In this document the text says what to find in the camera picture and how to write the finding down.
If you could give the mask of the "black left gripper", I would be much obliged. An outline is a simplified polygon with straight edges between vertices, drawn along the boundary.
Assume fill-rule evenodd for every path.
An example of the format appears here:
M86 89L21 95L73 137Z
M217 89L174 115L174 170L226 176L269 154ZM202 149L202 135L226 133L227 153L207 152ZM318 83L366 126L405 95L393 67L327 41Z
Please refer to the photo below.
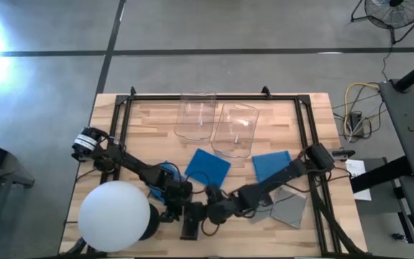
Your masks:
M169 181L163 192L166 212L159 215L161 222L173 222L179 220L182 207L190 202L193 192L193 185L189 181Z

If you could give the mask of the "white globe lamp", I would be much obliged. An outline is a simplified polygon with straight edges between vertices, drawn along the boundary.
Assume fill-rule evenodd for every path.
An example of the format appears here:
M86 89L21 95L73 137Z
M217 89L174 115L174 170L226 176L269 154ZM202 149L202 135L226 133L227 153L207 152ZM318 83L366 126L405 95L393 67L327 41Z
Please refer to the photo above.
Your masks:
M83 200L78 229L88 245L103 252L124 250L142 237L150 223L150 203L136 186L110 181Z

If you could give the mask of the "grey metal stand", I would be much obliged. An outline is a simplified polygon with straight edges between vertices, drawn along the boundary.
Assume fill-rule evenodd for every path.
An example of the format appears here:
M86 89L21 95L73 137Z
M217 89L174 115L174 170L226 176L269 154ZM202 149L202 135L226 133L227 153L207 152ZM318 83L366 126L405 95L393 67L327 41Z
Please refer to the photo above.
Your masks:
M9 180L25 188L32 188L35 183L35 178L18 160L10 163L9 167L0 168L0 180Z

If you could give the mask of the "clear plastic bin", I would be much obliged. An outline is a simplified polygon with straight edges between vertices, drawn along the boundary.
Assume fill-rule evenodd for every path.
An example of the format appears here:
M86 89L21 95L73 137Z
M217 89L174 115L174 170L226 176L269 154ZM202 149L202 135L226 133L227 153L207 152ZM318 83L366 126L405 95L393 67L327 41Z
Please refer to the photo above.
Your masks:
M215 115L216 93L182 93L174 133L186 140L207 140L213 132Z
M259 110L242 103L222 106L211 147L217 156L247 158L251 154Z

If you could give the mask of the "grey jewel case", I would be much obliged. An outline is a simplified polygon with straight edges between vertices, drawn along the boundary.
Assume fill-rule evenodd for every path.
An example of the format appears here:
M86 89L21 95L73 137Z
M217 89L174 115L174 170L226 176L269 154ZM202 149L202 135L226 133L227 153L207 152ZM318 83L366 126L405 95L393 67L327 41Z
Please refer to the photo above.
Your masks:
M277 191L270 217L279 222L300 229L303 212L305 210L306 196L280 188Z
M256 224L270 215L272 208L273 208L273 200L271 196L266 195L259 201L259 206L254 214L254 216L249 220L251 224Z

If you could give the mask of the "black power strip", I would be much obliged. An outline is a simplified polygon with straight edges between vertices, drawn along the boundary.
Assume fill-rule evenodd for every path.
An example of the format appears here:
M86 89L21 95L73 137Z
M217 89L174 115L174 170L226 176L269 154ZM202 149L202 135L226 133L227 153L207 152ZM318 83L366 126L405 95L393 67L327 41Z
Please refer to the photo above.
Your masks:
M362 122L361 112L352 112L348 116L348 130L349 134L355 138L363 138L364 136L364 125Z

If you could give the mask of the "black floor fan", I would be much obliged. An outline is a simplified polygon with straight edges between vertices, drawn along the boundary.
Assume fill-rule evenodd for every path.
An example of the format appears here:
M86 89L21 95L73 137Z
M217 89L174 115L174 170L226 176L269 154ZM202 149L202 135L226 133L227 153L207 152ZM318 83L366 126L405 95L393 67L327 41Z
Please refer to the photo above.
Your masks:
M350 22L370 21L390 33L395 45L414 29L414 0L359 0L350 16Z

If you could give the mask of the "black lamp base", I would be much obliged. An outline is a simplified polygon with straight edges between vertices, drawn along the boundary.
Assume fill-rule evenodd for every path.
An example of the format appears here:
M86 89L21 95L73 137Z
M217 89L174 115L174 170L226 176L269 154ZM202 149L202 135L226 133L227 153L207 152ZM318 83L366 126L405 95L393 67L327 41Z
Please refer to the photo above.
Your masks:
M143 235L140 237L139 241L147 240L151 238L153 235L156 234L159 226L160 226L160 214L157 208L150 204L150 217L149 223L147 225L146 230L144 231Z

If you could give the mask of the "black side bracket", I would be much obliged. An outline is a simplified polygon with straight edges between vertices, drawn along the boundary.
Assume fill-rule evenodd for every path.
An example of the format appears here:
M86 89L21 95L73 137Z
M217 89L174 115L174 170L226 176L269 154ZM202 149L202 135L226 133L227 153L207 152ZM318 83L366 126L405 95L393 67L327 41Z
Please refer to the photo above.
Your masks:
M345 161L353 156L356 152L354 150L336 149L329 150L329 154L334 160Z

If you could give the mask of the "black aluminium table frame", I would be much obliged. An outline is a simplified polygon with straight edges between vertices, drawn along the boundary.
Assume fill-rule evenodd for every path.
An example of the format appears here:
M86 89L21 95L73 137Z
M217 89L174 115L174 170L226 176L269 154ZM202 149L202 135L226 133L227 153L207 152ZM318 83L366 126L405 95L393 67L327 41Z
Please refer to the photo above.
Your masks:
M335 119L326 93L308 94L220 94L219 103L244 103L259 110L257 141L252 153L288 150L297 155L306 145L321 142L328 148L339 143ZM174 160L185 166L194 146L181 144L173 133L177 94L101 94L93 120L111 124L111 104L124 102L121 115L127 117L127 150L142 160ZM317 181L303 176L290 182L289 190L308 199L318 196L336 218L346 236L365 255L364 239L347 172L337 165L331 176ZM128 258L341 258L348 250L319 208L308 201L299 229L274 219L250 224L232 217L213 236L196 241L179 238L178 222L161 226L157 234L123 252Z

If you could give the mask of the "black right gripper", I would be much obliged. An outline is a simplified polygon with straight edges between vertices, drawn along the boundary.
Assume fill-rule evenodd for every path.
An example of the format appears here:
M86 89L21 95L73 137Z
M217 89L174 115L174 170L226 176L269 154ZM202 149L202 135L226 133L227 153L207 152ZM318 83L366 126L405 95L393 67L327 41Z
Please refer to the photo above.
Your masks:
M240 217L242 215L237 190L226 193L217 185L207 185L205 192L207 196L206 217L211 223L223 224L229 217ZM199 221L204 219L204 205L199 201L188 202L183 205L183 208L185 221L180 239L197 240Z

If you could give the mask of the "black desk beam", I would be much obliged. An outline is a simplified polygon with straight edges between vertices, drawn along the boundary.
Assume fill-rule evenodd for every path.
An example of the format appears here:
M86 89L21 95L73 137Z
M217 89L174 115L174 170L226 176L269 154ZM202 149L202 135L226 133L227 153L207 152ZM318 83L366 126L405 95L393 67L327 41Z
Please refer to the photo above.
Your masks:
M413 176L413 170L405 156L354 177L351 179L351 188L357 193L402 176Z

